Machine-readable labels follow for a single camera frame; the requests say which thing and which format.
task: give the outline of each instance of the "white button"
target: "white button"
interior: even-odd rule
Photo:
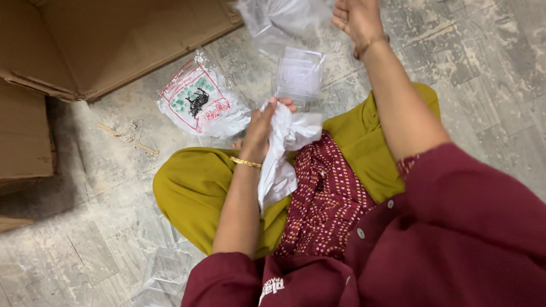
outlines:
[[[362,231],[362,229],[358,228],[357,229],[357,233],[358,233],[358,236],[361,238],[361,239],[364,239],[364,232]]]

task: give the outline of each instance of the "string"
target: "string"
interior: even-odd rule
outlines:
[[[142,133],[143,126],[144,126],[144,120],[143,119],[134,119],[130,123],[129,134],[113,133],[112,135],[114,137],[119,138],[120,140],[122,140],[122,141],[124,141],[126,143],[138,143],[140,141],[140,136],[141,136],[141,133]],[[133,132],[132,129],[139,129],[139,131],[138,132]]]

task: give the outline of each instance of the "green printed design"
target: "green printed design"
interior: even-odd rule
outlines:
[[[190,114],[189,110],[189,101],[186,99],[189,98],[190,100],[194,100],[196,95],[195,93],[201,93],[197,88],[202,88],[205,92],[211,93],[215,90],[215,88],[209,84],[209,82],[204,78],[201,77],[196,82],[186,86],[182,91],[180,91],[176,97],[171,102],[171,108],[176,113],[183,113],[186,111],[188,114]]]

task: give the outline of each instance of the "hand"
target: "hand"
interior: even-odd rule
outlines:
[[[344,31],[354,44],[383,35],[379,0],[336,0],[332,23]]]
[[[296,112],[296,106],[292,99],[276,97],[269,98],[269,103],[263,112],[259,109],[254,110],[245,139],[232,144],[232,149],[241,151],[239,159],[255,163],[262,163],[264,161],[265,155],[267,155],[269,150],[271,118],[277,109],[277,102],[283,103],[290,111]]]

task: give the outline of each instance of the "woman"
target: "woman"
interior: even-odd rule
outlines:
[[[544,305],[544,203],[452,144],[434,91],[391,50],[378,0],[337,0],[333,23],[373,93],[298,152],[292,197],[260,220],[254,163],[274,98],[240,151],[182,150],[156,175],[165,216],[210,255],[182,305]]]

